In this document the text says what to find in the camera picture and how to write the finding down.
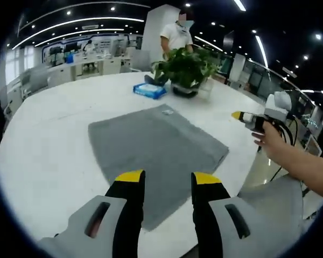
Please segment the person's right hand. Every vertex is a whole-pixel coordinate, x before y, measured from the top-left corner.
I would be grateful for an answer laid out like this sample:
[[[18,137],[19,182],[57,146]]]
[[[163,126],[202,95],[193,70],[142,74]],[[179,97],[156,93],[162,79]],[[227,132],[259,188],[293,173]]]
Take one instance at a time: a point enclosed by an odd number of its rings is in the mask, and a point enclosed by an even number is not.
[[[264,133],[252,132],[251,135],[255,138],[254,143],[264,149],[268,158],[277,163],[280,158],[280,152],[286,143],[271,123],[265,121],[263,130]]]

